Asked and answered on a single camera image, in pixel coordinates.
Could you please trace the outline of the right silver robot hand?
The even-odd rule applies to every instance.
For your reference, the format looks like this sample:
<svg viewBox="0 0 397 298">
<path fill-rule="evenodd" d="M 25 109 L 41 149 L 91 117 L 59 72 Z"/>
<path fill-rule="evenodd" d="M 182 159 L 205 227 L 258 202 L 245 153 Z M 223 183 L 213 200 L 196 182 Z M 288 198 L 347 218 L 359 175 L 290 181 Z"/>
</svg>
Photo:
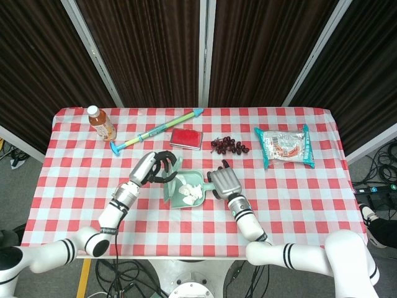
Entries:
<svg viewBox="0 0 397 298">
<path fill-rule="evenodd" d="M 233 168 L 226 160 L 222 160 L 222 165 L 214 171 L 207 172 L 209 183 L 215 187 L 212 191 L 216 199 L 229 200 L 230 196 L 242 193 L 242 187 Z"/>
</svg>

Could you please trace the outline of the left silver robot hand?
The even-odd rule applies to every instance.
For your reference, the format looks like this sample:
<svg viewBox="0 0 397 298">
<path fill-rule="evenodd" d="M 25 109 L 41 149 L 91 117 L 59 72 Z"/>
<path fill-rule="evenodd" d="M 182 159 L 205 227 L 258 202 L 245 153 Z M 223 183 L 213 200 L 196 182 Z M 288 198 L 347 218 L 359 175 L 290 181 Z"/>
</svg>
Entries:
<svg viewBox="0 0 397 298">
<path fill-rule="evenodd" d="M 146 183 L 161 183 L 166 184 L 172 181 L 177 171 L 171 173 L 171 167 L 169 164 L 174 166 L 177 162 L 176 156 L 170 151 L 161 152 L 150 152 L 147 153 L 134 167 L 129 175 L 130 181 L 135 183 L 137 186 L 142 187 Z M 164 165 L 164 170 L 169 175 L 165 178 L 157 176 L 161 169 L 161 165 Z"/>
</svg>

